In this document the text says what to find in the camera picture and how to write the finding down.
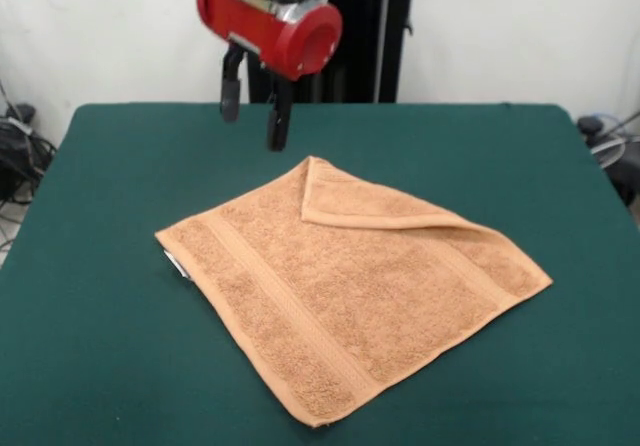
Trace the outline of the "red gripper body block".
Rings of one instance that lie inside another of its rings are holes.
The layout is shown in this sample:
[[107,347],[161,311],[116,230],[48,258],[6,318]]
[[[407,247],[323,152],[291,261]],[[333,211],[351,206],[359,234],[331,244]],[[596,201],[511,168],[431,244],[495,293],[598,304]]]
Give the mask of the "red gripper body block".
[[329,0],[196,0],[202,23],[292,81],[321,71],[342,36]]

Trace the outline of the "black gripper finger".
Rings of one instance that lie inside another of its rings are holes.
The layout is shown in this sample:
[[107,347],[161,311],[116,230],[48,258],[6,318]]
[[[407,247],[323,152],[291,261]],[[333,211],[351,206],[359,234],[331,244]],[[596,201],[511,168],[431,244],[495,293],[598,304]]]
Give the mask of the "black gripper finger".
[[267,123],[267,146],[271,151],[280,152],[286,147],[291,109],[293,85],[287,78],[272,75],[272,110]]
[[235,122],[239,114],[241,81],[238,71],[244,56],[242,46],[230,45],[223,58],[220,113],[225,122]]

